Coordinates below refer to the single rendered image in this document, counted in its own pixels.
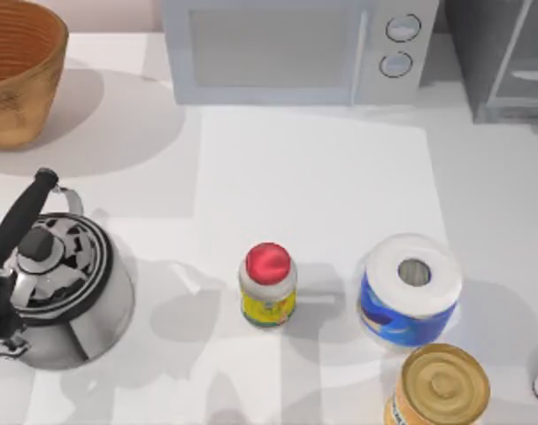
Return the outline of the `yellow jar with red lid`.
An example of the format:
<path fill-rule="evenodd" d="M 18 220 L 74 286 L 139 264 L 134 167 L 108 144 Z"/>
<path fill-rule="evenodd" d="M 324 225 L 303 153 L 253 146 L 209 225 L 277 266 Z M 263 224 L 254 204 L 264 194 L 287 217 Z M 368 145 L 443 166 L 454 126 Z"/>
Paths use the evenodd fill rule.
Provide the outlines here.
<path fill-rule="evenodd" d="M 277 243 L 251 247 L 239 267 L 238 282 L 242 314 L 257 327 L 278 327 L 296 309 L 296 263 Z"/>

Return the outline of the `blue wrapped paper roll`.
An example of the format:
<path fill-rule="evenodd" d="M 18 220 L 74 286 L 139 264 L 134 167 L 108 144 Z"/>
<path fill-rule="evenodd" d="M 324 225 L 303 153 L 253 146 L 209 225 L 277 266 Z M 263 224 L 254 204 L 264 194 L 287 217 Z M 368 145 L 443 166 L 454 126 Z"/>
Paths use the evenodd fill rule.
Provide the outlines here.
<path fill-rule="evenodd" d="M 462 287 L 460 266 L 447 246 L 419 234 L 389 236 L 365 260 L 361 318 L 389 343 L 430 344 L 446 328 Z"/>

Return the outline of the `pale microwave oven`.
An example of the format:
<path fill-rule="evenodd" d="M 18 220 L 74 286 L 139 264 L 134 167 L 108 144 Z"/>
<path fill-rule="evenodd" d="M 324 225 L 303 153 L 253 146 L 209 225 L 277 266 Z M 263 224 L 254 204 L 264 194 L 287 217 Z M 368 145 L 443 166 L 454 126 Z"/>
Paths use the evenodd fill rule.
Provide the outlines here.
<path fill-rule="evenodd" d="M 175 98 L 182 104 L 408 104 L 420 83 L 440 0 L 161 0 Z M 414 14 L 419 34 L 386 25 Z M 405 76 L 383 56 L 413 58 Z"/>

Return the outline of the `microwave knob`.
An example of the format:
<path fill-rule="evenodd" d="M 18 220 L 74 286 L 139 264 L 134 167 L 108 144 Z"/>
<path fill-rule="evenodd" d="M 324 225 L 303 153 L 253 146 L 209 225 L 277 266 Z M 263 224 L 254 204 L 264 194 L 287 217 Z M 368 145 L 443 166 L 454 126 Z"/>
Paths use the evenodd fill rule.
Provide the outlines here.
<path fill-rule="evenodd" d="M 381 74 L 389 79 L 401 78 L 408 74 L 412 68 L 413 58 L 403 51 L 385 55 L 379 63 Z"/>
<path fill-rule="evenodd" d="M 407 43 L 413 40 L 420 30 L 420 19 L 410 13 L 392 18 L 386 25 L 386 36 L 395 43 Z"/>

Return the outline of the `gold and orange can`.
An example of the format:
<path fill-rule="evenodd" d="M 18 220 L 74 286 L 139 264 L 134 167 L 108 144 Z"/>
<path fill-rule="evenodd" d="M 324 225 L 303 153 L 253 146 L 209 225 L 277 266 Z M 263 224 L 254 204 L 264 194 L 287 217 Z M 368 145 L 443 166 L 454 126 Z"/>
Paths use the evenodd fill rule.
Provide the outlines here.
<path fill-rule="evenodd" d="M 426 344 L 404 361 L 383 425 L 476 425 L 491 390 L 481 364 L 452 344 Z"/>

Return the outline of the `grey cabinet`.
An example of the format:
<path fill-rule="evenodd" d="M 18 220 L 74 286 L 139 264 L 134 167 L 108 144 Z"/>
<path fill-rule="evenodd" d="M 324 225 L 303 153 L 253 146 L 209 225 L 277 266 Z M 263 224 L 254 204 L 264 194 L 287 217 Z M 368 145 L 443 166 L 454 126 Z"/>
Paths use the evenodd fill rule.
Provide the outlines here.
<path fill-rule="evenodd" d="M 538 125 L 538 0 L 445 0 L 476 123 Z"/>

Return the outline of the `brown wooden basket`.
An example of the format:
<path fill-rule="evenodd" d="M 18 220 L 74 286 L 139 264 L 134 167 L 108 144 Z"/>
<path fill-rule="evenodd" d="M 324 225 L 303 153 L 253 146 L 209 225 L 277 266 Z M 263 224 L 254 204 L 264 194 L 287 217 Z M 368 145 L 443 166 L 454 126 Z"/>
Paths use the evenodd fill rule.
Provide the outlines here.
<path fill-rule="evenodd" d="M 33 142 L 64 70 L 66 23 L 27 0 L 0 0 L 0 151 Z"/>

